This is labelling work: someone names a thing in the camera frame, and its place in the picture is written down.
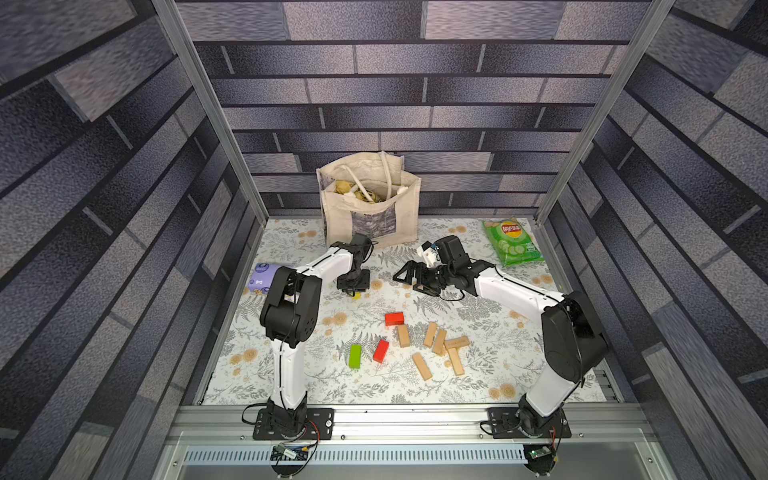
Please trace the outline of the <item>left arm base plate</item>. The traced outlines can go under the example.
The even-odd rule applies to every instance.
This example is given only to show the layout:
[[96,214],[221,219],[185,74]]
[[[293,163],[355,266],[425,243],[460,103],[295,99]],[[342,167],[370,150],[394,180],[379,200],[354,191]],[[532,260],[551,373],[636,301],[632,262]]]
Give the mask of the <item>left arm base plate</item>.
[[330,440],[336,411],[331,408],[309,408],[286,411],[261,409],[253,427],[253,440]]

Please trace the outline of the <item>green block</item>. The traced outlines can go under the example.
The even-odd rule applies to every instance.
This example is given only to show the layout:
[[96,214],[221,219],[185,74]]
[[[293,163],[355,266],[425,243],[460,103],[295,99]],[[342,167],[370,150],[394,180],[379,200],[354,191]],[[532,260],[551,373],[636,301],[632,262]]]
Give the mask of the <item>green block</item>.
[[353,344],[350,346],[348,366],[350,369],[359,369],[361,366],[362,346]]

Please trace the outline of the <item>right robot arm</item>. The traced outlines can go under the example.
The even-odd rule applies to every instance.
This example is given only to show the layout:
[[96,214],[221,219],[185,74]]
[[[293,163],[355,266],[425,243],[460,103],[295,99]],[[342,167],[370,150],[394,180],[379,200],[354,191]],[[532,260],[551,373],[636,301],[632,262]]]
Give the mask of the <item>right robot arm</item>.
[[471,258],[455,235],[426,242],[418,253],[418,261],[406,262],[393,275],[395,282],[437,298],[453,287],[540,323],[545,366],[521,396],[516,417],[525,436],[544,435],[561,417],[566,400],[583,386],[588,371],[609,353],[603,324],[588,296],[545,290],[506,275],[491,262]]

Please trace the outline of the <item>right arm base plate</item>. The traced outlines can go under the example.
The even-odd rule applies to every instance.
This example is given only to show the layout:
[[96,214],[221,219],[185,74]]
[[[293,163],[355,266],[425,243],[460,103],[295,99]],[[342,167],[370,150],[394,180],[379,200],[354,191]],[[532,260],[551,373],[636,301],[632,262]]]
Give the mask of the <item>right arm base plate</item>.
[[493,407],[486,410],[483,422],[486,434],[494,439],[569,439],[572,432],[562,409],[541,417],[527,407]]

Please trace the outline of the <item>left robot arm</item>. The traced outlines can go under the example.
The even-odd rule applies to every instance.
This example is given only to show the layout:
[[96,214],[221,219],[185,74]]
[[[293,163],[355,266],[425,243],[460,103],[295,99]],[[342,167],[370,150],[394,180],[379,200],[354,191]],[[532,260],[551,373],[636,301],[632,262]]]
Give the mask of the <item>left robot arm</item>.
[[314,332],[323,286],[335,283],[349,296],[367,290],[370,271],[363,264],[372,251],[372,240],[355,234],[350,242],[333,243],[305,265],[277,269],[260,314],[273,354],[273,391],[265,407],[270,430],[288,438],[304,430],[308,398],[304,343]]

